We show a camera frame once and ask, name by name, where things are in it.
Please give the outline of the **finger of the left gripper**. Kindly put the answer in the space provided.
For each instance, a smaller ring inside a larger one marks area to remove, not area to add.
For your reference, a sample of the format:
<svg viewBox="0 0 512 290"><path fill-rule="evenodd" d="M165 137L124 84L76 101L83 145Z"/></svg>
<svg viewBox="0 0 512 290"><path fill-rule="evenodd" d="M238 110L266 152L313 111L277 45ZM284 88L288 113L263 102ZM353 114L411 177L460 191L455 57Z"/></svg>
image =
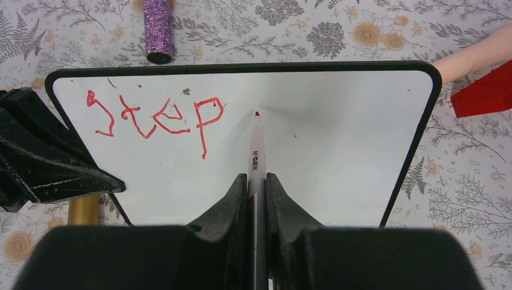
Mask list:
<svg viewBox="0 0 512 290"><path fill-rule="evenodd" d="M93 165L81 139L50 111L31 88L2 90L1 108L6 109L16 121L47 145Z"/></svg>
<svg viewBox="0 0 512 290"><path fill-rule="evenodd" d="M94 193L119 193L115 176L38 139L1 109L1 208L52 203Z"/></svg>

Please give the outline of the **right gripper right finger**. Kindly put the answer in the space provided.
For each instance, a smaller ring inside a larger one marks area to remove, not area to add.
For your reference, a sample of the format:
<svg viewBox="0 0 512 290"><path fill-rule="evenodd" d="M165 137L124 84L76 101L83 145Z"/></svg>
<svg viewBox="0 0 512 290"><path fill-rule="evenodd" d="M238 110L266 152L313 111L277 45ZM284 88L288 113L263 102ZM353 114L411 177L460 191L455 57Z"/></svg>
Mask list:
<svg viewBox="0 0 512 290"><path fill-rule="evenodd" d="M266 177L268 275L275 289L481 289L463 247L426 228L326 227Z"/></svg>

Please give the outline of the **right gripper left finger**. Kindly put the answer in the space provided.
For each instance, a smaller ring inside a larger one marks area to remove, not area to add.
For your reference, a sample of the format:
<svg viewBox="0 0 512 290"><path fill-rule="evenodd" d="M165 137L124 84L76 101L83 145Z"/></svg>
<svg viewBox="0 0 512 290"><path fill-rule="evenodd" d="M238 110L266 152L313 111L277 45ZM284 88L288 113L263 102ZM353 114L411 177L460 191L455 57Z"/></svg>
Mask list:
<svg viewBox="0 0 512 290"><path fill-rule="evenodd" d="M15 289L248 289L247 176L186 225L65 226L46 234Z"/></svg>

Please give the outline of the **red capped whiteboard marker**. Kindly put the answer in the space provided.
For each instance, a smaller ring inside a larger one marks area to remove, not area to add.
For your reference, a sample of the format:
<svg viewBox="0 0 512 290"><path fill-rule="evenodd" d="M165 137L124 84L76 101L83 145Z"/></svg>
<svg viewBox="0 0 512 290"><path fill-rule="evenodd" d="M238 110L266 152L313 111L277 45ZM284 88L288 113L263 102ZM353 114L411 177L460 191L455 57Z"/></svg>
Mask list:
<svg viewBox="0 0 512 290"><path fill-rule="evenodd" d="M266 156L264 151L263 125L256 112L251 130L248 170L249 213L249 288L267 289L266 262Z"/></svg>

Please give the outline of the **white whiteboard black frame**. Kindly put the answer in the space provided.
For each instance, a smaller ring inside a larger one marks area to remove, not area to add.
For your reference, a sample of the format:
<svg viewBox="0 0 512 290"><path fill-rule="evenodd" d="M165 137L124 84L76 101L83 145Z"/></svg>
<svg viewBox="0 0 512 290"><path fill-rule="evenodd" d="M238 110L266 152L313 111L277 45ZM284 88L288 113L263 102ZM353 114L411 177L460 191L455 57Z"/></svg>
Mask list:
<svg viewBox="0 0 512 290"><path fill-rule="evenodd" d="M386 224L441 89L422 61L60 69L46 91L132 225L186 224L252 160L330 226Z"/></svg>

